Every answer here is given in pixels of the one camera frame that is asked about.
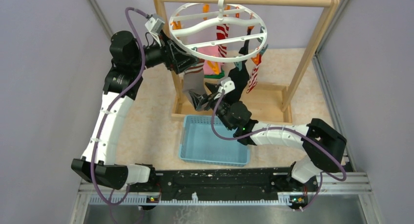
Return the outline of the grey striped cuff sock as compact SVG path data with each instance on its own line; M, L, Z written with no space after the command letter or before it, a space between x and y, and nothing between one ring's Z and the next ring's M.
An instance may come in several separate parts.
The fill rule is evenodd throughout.
M204 87L204 70L203 65L198 64L184 72L183 76L183 93L188 98L189 102L193 104L192 97L189 92L194 92L199 95L206 93Z

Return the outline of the black sock front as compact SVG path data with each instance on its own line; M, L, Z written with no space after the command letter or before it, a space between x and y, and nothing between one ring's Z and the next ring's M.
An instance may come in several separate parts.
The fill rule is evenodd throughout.
M231 69L228 73L228 77L230 77L234 82L235 89L229 94L225 95L225 101L233 104L240 100L243 90L249 81L249 73L246 68L246 61L242 62L241 70L239 70L237 67Z

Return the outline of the black sock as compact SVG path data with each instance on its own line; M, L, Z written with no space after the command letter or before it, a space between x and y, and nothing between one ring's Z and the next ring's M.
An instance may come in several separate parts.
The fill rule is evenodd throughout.
M247 35L251 35L252 30L253 30L253 27L252 26L248 27L247 28ZM244 41L244 45L239 50L239 54L240 55L247 55L248 54L248 51L249 51L249 41L250 40L245 40Z
M249 73L246 68L246 61L242 62L241 70L239 70L237 67L231 69L228 73L228 77L230 77L234 82L235 89L229 94L225 95L225 101L233 104L240 100L243 90L249 81Z

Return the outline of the white round clip hanger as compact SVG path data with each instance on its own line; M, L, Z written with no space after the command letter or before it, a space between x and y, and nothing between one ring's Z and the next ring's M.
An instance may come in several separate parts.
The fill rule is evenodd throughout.
M169 18L171 38L187 53L200 59L214 62L240 62L257 55L262 55L268 48L267 27L264 21L249 8L239 4L225 4L225 0L218 0L216 11L203 11L199 14L179 15L199 3L186 3L180 6L175 15ZM183 39L215 29L215 39L209 41L188 43ZM249 45L251 41L258 41L259 45L250 50L244 48L236 57L228 57L225 48L232 43Z

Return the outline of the light blue plastic basket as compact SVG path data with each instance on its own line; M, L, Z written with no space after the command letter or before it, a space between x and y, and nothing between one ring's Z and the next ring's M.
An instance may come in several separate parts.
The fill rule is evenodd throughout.
M211 129L211 116L187 115L178 157L187 163L244 167L250 162L250 149L217 137Z

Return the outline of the black sock back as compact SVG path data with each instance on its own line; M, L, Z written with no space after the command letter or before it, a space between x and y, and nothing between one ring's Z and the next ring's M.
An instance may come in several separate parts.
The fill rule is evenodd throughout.
M252 26L248 27L247 28L247 35L251 35L252 30L253 30L253 27ZM247 55L248 54L248 51L249 51L249 41L250 40L245 40L244 41L244 45L239 50L239 54L240 55Z

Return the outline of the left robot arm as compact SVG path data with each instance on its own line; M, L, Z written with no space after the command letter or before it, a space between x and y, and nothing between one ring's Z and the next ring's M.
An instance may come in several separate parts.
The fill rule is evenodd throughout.
M111 68L105 77L99 116L87 148L71 169L89 183L116 190L138 184L144 191L156 187L153 169L144 164L117 165L116 151L122 126L143 81L143 71L159 64L180 74L198 62L164 32L160 42L142 46L131 32L119 31L111 37Z

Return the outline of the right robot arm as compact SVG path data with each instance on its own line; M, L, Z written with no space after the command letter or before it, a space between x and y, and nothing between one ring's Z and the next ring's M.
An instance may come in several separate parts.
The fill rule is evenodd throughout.
M252 113L242 101L229 103L227 96L235 92L234 83L226 81L220 85L208 83L211 94L189 91L190 101L196 110L212 110L211 129L220 139L237 141L243 145L279 145L302 150L301 160L293 162L289 171L275 184L280 189L301 191L316 175L342 173L336 177L345 181L346 171L341 165L346 138L325 121L313 118L302 125L277 125L251 118Z

